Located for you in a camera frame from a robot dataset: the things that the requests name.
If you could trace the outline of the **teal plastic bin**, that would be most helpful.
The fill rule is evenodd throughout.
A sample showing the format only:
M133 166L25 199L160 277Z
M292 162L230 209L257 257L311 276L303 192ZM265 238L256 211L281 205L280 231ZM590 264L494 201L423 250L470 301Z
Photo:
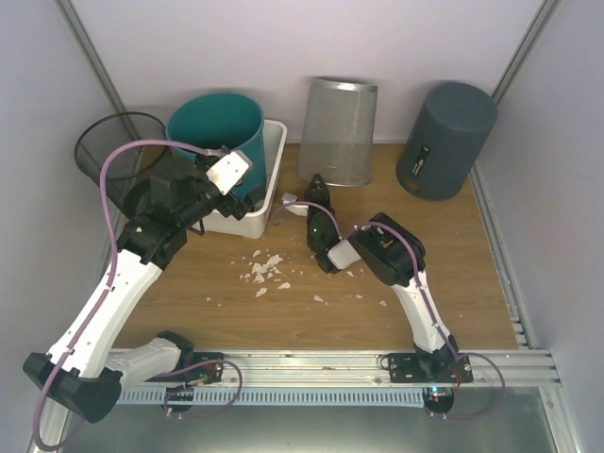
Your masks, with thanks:
M255 100L236 92L214 92L178 108L168 122L166 137L199 148L242 151L253 162L253 168L236 194L258 186L264 198L267 175L263 127L264 112Z

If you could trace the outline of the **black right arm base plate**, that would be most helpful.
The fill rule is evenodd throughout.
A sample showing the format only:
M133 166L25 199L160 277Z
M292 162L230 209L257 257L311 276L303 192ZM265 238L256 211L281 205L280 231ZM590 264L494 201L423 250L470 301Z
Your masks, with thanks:
M430 363L416 352L399 352L381 355L378 366L385 370L392 383L472 383L472 366L467 358L446 362L444 365Z

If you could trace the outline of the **silver mesh metal bin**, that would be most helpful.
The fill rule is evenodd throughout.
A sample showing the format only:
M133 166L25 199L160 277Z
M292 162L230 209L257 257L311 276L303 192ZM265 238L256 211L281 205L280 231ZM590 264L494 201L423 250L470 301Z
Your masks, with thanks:
M378 86L318 76L310 81L296 172L309 181L361 187L371 180Z

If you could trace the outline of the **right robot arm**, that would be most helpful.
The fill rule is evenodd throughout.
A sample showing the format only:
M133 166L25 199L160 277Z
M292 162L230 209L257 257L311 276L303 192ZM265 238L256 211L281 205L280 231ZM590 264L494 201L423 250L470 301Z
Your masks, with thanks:
M438 382L451 376L459 348L428 288L426 249L419 239L384 212L344 237L335 223L327 184L319 174L311 177L303 201L309 206L307 246L322 271L337 274L357 261L367 265L393 290L407 316L422 378Z

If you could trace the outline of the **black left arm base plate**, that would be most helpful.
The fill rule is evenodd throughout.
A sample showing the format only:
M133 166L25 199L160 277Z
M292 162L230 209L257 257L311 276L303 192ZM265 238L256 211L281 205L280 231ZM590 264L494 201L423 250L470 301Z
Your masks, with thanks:
M221 352L190 352L181 357L176 365L176 371L194 365L202 361L222 360L224 354ZM222 380L223 364L210 363L196 367L186 373L177 376L166 377L169 382L186 382L191 385L198 383L211 384Z

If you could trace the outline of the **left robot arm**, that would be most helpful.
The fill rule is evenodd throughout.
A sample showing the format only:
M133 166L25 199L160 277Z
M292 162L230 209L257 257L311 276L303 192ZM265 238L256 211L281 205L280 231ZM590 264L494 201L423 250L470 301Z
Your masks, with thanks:
M186 244L188 229L215 210L235 207L232 190L252 166L241 151L209 165L171 157L132 188L126 198L132 217L107 275L49 351L25 360L23 370L39 389L96 423L130 388L149 379L182 381L192 375L193 343L171 331L118 356L109 351L140 299Z

